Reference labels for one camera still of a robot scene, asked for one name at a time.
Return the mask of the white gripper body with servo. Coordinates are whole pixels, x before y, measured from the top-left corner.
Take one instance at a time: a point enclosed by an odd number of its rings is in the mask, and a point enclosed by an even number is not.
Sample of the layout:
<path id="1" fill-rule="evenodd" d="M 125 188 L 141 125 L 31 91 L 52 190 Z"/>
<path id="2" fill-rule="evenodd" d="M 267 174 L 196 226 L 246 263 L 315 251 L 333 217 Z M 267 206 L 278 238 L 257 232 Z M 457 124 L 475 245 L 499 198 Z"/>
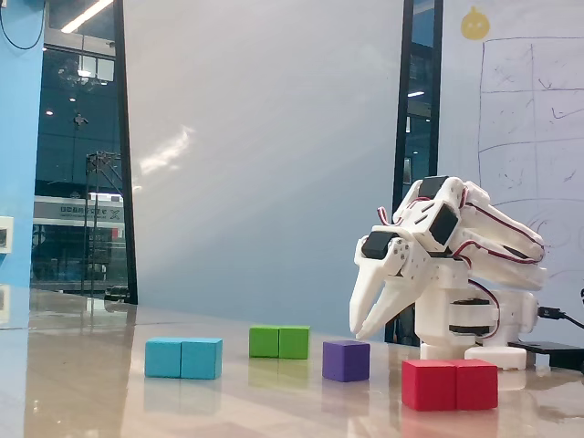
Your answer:
<path id="1" fill-rule="evenodd" d="M 415 279 L 429 262 L 428 252 L 413 234 L 395 225 L 373 226 L 355 252 L 355 264 L 379 276 Z"/>

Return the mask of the white fixed gripper finger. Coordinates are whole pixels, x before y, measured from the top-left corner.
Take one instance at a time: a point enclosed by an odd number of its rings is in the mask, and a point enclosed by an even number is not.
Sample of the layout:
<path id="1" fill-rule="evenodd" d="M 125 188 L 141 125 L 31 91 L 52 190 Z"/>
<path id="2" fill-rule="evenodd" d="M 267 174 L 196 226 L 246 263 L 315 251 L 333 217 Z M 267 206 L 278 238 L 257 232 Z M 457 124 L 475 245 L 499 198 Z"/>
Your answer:
<path id="1" fill-rule="evenodd" d="M 355 336 L 371 336 L 388 319 L 381 291 L 387 270 L 381 260 L 361 258 L 358 260 L 359 273 L 349 301 L 349 328 Z"/>

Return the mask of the white moving gripper finger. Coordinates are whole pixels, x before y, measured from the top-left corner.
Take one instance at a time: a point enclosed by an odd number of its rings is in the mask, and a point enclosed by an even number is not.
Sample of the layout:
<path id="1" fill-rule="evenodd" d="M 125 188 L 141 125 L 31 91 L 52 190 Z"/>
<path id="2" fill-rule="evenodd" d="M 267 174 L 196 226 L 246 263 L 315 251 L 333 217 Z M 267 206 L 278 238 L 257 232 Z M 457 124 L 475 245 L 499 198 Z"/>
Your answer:
<path id="1" fill-rule="evenodd" d="M 409 305 L 414 303 L 421 296 L 427 286 L 427 275 L 418 275 L 415 279 L 401 276 L 386 276 L 381 291 L 373 300 L 373 303 L 376 303 L 381 296 L 384 296 L 383 303 L 386 306 L 385 315 L 388 320 L 382 324 L 381 328 Z M 368 339 L 371 336 L 355 337 L 356 339 Z"/>

